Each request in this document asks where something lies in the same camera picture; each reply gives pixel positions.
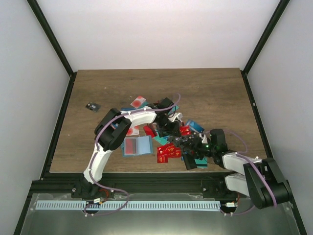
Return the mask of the blue leather card holder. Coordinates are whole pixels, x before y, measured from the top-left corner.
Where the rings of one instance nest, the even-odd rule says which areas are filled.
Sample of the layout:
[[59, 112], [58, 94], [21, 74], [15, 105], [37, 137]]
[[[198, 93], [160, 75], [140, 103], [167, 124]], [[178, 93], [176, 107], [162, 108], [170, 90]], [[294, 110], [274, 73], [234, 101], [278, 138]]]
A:
[[153, 144], [152, 144], [151, 136], [129, 137], [129, 138], [135, 138], [136, 139], [136, 154], [125, 155], [124, 154], [124, 141], [123, 141], [123, 143], [121, 145], [123, 157], [140, 156], [140, 155], [146, 155], [146, 154], [152, 154], [153, 153]]

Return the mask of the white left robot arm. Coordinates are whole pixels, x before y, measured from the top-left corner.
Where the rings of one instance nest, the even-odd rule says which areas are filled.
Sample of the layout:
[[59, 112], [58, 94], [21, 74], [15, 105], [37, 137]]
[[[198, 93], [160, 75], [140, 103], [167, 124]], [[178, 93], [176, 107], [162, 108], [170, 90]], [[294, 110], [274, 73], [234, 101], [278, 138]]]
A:
[[99, 182], [102, 179], [103, 170], [111, 156], [124, 141], [128, 130], [143, 124], [156, 124], [159, 127], [160, 136], [181, 136], [179, 119], [168, 117], [168, 113], [179, 103], [165, 98], [160, 103], [153, 103], [140, 109], [120, 111], [110, 109], [102, 121], [95, 128], [94, 150], [89, 164], [83, 172], [80, 181], [81, 191], [90, 198], [96, 197], [100, 192]]

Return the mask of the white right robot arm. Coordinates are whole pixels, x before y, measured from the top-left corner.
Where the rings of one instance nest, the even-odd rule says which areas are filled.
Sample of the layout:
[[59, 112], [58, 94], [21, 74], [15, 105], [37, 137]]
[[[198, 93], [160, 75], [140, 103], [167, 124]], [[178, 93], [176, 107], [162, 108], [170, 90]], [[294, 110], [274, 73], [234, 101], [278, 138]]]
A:
[[217, 191], [222, 197], [238, 192], [249, 197], [258, 209], [276, 207], [292, 199], [291, 188], [272, 158], [251, 158], [231, 150], [222, 129], [209, 133], [193, 132], [170, 138], [170, 142], [182, 151], [186, 169], [197, 168], [196, 160], [212, 158], [223, 169], [233, 171], [218, 183]]

